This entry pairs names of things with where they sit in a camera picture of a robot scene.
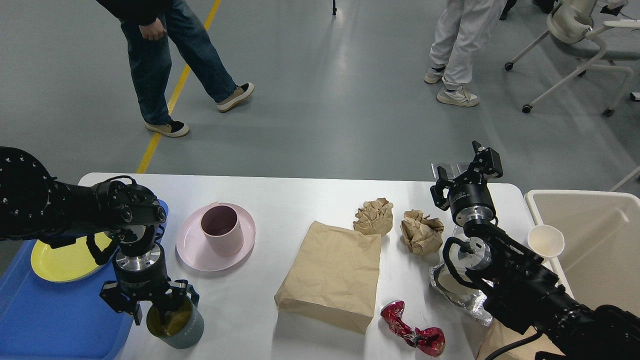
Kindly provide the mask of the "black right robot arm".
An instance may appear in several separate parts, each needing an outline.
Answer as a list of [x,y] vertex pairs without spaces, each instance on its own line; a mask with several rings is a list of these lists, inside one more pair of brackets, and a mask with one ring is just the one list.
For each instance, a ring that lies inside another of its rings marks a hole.
[[434,204],[449,210],[467,240],[449,237],[442,257],[452,277],[462,286],[485,294],[483,307],[510,330],[536,332],[490,353],[493,360],[529,344],[542,335],[561,351],[535,353],[537,360],[637,360],[640,355],[638,317],[614,305],[592,310],[558,285],[558,275],[543,258],[509,237],[496,224],[496,210],[487,182],[500,178],[503,168],[492,148],[472,142],[474,158],[466,171],[452,180],[444,167],[430,188]]

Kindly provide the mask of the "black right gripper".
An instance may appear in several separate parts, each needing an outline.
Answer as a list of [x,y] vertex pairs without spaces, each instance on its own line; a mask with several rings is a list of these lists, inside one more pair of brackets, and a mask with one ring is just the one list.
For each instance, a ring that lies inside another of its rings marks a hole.
[[472,219],[493,221],[496,209],[492,200],[488,182],[504,175],[502,161],[498,152],[489,146],[483,146],[474,140],[471,142],[474,158],[466,171],[455,178],[455,186],[448,179],[443,166],[436,167],[436,182],[430,187],[434,205],[443,211],[450,209],[451,217],[458,226]]

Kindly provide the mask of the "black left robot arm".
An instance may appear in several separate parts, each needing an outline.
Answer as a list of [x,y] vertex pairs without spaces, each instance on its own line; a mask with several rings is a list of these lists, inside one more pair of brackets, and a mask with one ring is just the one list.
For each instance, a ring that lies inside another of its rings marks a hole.
[[94,262],[112,262],[115,271],[100,297],[137,325],[142,301],[152,303],[162,324],[185,301],[198,306],[194,287],[167,273],[157,235],[167,213],[148,187],[134,178],[126,184],[121,175],[91,187],[59,182],[37,158],[9,146],[0,148],[0,168],[2,240],[37,239],[57,249],[86,237]]

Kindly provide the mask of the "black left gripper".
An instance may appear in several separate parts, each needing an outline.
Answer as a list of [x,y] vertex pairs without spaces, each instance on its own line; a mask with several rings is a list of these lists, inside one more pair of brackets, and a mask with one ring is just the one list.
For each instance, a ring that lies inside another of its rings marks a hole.
[[135,325],[142,322],[139,301],[156,303],[160,317],[176,312],[183,300],[197,306],[197,292],[186,279],[170,280],[167,275],[165,251],[158,243],[146,247],[121,243],[113,266],[116,280],[105,281],[99,296],[116,313],[126,313]]

